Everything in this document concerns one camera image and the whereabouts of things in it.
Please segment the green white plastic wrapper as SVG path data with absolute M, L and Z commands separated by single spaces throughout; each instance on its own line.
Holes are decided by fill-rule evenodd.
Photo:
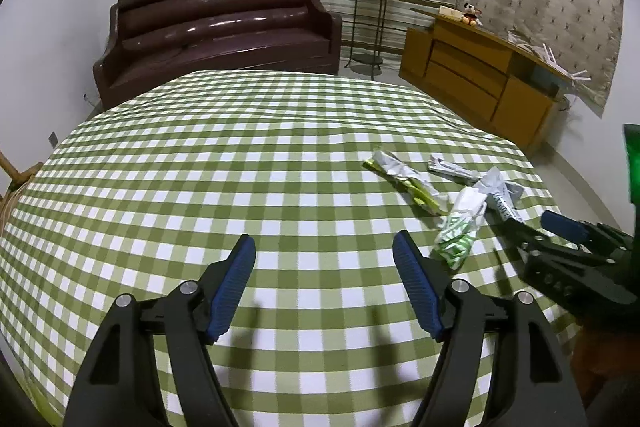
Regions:
M 478 188 L 465 187 L 458 194 L 434 246 L 435 253 L 446 261 L 450 270 L 459 269 L 472 251 L 486 208 L 486 195 Z

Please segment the silver foil packet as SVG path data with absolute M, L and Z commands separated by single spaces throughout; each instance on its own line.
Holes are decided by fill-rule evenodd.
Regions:
M 477 183 L 482 177 L 475 170 L 466 169 L 435 154 L 428 160 L 427 170 L 429 173 L 438 174 L 466 186 Z

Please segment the silver wrapper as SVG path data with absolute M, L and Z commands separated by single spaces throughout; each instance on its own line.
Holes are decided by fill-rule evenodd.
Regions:
M 412 168 L 392 153 L 376 150 L 370 158 L 363 161 L 363 166 L 401 185 L 413 202 L 430 215 L 445 216 L 449 211 L 448 197 L 440 194 L 422 172 Z

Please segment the white camel milk powder bag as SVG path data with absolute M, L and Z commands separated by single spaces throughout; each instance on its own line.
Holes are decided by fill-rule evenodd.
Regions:
M 523 189 L 518 184 L 506 182 L 498 168 L 489 169 L 474 184 L 474 187 L 486 195 L 488 206 L 495 210 L 503 221 L 509 219 L 522 221 L 515 204 L 522 195 Z

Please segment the green bottle yellow label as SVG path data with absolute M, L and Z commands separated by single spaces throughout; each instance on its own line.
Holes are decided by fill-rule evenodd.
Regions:
M 640 205 L 640 126 L 624 124 L 624 137 L 628 158 L 629 193 L 632 205 Z

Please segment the wooden sideboard cabinet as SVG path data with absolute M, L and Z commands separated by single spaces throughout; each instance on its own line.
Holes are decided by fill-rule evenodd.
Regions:
M 570 87 L 535 54 L 443 15 L 407 29 L 399 76 L 528 157 L 547 140 Z

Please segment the green checkered tablecloth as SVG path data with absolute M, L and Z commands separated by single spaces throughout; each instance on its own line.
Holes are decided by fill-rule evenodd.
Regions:
M 18 381 L 59 424 L 105 312 L 197 279 L 242 234 L 257 259 L 210 357 L 245 426 L 405 426 L 439 345 L 392 257 L 429 251 L 436 219 L 364 165 L 442 156 L 523 187 L 529 225 L 554 207 L 508 141 L 429 96 L 286 72 L 180 77 L 81 124 L 51 154 L 1 236 L 1 332 Z

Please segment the wooden chair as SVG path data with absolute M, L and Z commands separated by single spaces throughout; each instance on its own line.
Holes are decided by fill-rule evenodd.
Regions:
M 29 184 L 37 172 L 42 168 L 43 163 L 29 167 L 25 171 L 18 171 L 3 153 L 0 153 L 0 164 L 2 170 L 9 176 L 10 184 L 6 195 L 1 197 L 1 232 L 6 228 L 12 209 L 18 202 L 21 194 L 24 192 L 27 184 Z

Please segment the mickey mouse plush toy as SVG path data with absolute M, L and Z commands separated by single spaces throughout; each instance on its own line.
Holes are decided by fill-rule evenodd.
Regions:
M 460 22 L 469 26 L 482 26 L 483 23 L 480 20 L 481 15 L 482 11 L 480 9 L 477 9 L 475 5 L 466 2 L 465 5 L 463 5 Z

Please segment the cream box on cabinet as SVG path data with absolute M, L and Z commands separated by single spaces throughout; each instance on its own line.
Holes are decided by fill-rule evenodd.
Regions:
M 444 17 L 452 18 L 453 20 L 461 20 L 463 13 L 456 9 L 451 9 L 449 6 L 441 5 L 438 10 L 438 14 Z

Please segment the black metal plant stand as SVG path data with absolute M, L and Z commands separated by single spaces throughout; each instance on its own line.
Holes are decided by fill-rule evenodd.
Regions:
M 352 30 L 350 31 L 348 59 L 346 68 L 352 65 L 366 66 L 369 69 L 369 77 L 375 80 L 375 77 L 382 72 L 384 60 L 382 57 L 382 45 L 385 31 L 385 21 L 388 0 L 375 0 L 376 11 L 373 14 L 358 17 L 358 13 L 364 7 L 362 0 L 354 0 L 352 8 Z M 357 27 L 362 29 L 368 28 L 373 34 L 373 40 L 370 44 L 357 43 Z

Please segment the dark red leather sofa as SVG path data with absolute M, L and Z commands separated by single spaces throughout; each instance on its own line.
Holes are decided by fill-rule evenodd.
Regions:
M 341 46 L 321 0 L 117 0 L 93 76 L 112 108 L 199 70 L 335 75 Z

